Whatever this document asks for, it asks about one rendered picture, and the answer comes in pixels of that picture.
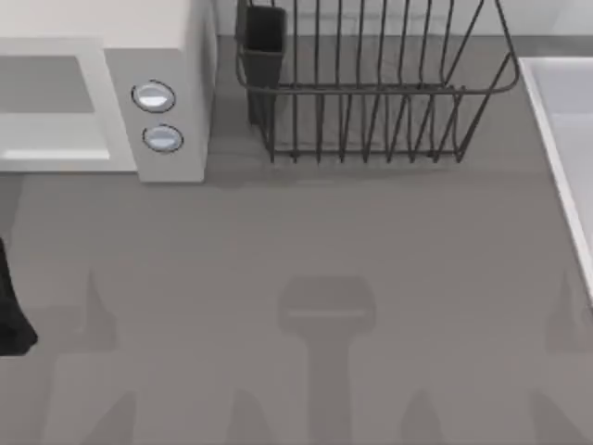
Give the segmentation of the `pale microwave door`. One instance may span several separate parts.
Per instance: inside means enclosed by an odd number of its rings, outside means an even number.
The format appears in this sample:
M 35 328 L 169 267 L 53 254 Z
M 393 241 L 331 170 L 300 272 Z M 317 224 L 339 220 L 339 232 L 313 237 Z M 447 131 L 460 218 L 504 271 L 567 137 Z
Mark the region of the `pale microwave door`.
M 0 37 L 0 172 L 135 172 L 102 43 Z

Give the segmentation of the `pale microwave oven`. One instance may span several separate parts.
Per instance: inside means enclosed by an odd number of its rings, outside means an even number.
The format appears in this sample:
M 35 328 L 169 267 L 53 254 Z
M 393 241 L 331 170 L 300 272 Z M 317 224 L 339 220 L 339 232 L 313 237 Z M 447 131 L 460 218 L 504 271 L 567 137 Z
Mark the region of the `pale microwave oven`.
M 94 38 L 102 43 L 125 123 L 135 173 L 145 183 L 201 183 L 205 177 L 218 68 L 212 0 L 0 0 L 0 37 Z M 148 113 L 137 84 L 168 85 L 176 103 Z M 177 128 L 183 146 L 158 153 L 143 130 Z

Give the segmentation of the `dark cutlery holder cup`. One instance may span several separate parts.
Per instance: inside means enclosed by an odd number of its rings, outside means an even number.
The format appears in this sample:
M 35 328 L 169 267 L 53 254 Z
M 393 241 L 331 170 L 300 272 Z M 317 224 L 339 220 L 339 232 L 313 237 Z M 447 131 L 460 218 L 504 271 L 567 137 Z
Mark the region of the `dark cutlery holder cup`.
M 237 0 L 235 41 L 238 60 L 243 67 L 248 121 L 262 125 L 281 78 L 286 42 L 286 10 L 274 5 L 255 5 L 252 0 Z

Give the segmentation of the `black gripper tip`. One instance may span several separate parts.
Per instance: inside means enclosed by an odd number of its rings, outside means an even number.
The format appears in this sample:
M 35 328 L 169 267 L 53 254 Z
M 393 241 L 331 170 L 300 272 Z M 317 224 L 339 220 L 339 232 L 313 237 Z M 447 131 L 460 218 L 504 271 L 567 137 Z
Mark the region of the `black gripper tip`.
M 0 237 L 0 357 L 26 355 L 39 341 L 12 284 L 6 246 Z

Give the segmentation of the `small round microwave knob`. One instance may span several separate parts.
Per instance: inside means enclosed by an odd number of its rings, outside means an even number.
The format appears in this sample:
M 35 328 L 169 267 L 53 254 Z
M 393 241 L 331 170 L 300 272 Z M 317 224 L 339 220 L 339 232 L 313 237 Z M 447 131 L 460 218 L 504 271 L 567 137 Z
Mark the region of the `small round microwave knob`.
M 160 124 L 143 130 L 143 142 L 158 153 L 172 153 L 183 146 L 183 134 L 175 127 Z

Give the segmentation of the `large round microwave knob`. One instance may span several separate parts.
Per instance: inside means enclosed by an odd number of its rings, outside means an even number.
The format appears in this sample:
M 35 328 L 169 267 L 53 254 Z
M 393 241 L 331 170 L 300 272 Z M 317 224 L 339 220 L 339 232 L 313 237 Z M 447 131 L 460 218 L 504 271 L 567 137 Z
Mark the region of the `large round microwave knob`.
M 135 85 L 131 90 L 131 96 L 133 103 L 148 113 L 165 113 L 176 103 L 174 91 L 157 80 Z

